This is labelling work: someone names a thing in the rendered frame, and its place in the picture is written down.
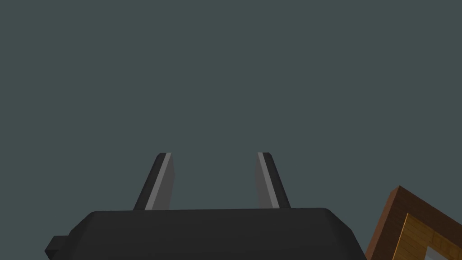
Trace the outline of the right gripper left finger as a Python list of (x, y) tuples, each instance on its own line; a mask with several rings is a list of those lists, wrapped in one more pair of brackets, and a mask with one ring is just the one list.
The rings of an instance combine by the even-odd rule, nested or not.
[(168, 210), (174, 180), (172, 153), (159, 153), (138, 196), (134, 210)]

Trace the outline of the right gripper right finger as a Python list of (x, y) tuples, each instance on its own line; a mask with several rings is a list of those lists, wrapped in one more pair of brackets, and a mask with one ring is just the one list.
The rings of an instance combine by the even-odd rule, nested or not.
[(255, 179), (259, 208), (289, 209), (291, 207), (270, 153), (257, 152)]

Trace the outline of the brown wooden cabinet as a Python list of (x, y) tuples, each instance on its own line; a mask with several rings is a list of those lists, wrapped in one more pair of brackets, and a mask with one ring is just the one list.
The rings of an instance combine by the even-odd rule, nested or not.
[(462, 224), (398, 186), (379, 218), (367, 260), (462, 260)]

